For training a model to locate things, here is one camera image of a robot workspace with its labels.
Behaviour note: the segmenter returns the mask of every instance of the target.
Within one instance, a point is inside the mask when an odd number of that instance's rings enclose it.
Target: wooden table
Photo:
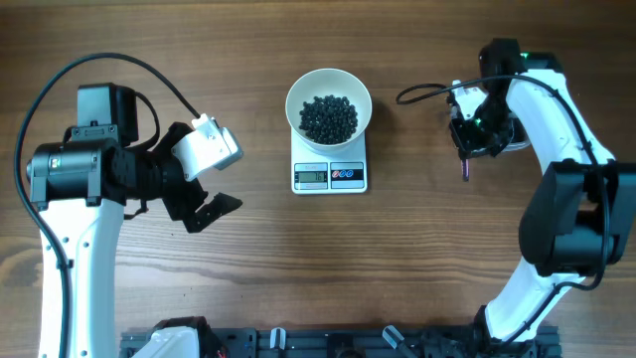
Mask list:
[[[463,183],[443,98],[411,106],[396,106],[394,98],[418,83],[477,78],[477,54],[493,37],[556,53],[599,140],[620,160],[636,160],[636,7],[627,2],[58,6],[78,2],[20,8],[9,0],[0,9],[3,357],[35,356],[40,336],[40,240],[10,175],[17,128],[46,80],[81,55],[114,51],[149,62],[198,111],[231,128],[245,151],[227,170],[201,177],[206,190],[244,200],[204,233],[187,235],[160,202],[124,224],[117,334],[184,315],[257,328],[469,322],[519,261],[517,228],[541,180],[538,162],[532,149],[473,160],[471,180]],[[353,73],[374,98],[365,195],[298,197],[289,188],[285,96],[300,76],[325,67]],[[164,132],[191,119],[143,70],[91,63],[47,96],[25,157],[40,143],[61,140],[75,123],[79,85],[105,82],[145,93]],[[149,137],[152,120],[141,105],[139,121]],[[136,209],[131,204],[127,212]],[[600,289],[568,294],[548,317],[560,327],[564,356],[636,355],[633,240]]]

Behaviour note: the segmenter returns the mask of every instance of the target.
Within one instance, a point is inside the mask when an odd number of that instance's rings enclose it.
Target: wood grain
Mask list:
[[[477,54],[493,37],[557,53],[599,140],[620,160],[636,160],[636,6],[629,2],[54,3],[5,1],[0,10],[2,357],[36,355],[42,301],[38,232],[10,175],[15,135],[46,80],[81,55],[115,51],[149,62],[198,111],[230,127],[246,153],[201,178],[206,190],[244,200],[204,233],[186,235],[158,202],[124,224],[118,332],[184,315],[257,328],[468,322],[519,260],[518,223],[540,168],[532,150],[483,158],[471,162],[471,181],[463,183],[443,99],[398,107],[394,98],[417,83],[476,78]],[[353,73],[374,98],[365,195],[307,198],[289,189],[285,96],[301,75],[324,67]],[[144,71],[86,64],[42,103],[25,156],[75,122],[78,85],[103,82],[145,93],[164,130],[191,119]],[[140,130],[153,132],[143,108]],[[132,212],[136,203],[129,206]],[[560,327],[565,357],[636,356],[631,239],[600,289],[570,293],[548,317]]]

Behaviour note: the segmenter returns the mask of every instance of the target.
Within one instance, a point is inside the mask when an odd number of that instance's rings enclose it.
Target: bowl of black beads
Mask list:
[[[344,149],[363,135],[371,119],[367,88],[355,76],[336,69],[312,71],[289,90],[289,125],[319,151]]]

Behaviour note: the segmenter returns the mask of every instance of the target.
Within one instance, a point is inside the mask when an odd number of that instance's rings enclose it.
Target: bowl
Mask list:
[[[311,103],[314,96],[324,97],[332,94],[336,97],[346,96],[349,103],[356,107],[358,113],[358,125],[356,132],[347,141],[339,144],[319,144],[305,135],[305,130],[299,128],[304,101]],[[320,69],[305,74],[298,79],[287,94],[285,112],[287,121],[300,138],[309,145],[310,148],[322,151],[339,151],[344,149],[351,142],[361,136],[369,120],[371,120],[371,96],[369,91],[360,80],[348,72],[337,69]]]

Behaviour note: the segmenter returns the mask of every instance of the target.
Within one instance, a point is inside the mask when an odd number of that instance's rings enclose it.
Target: white scale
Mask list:
[[[321,153],[292,130],[291,190],[300,195],[366,192],[365,133],[338,152]]]

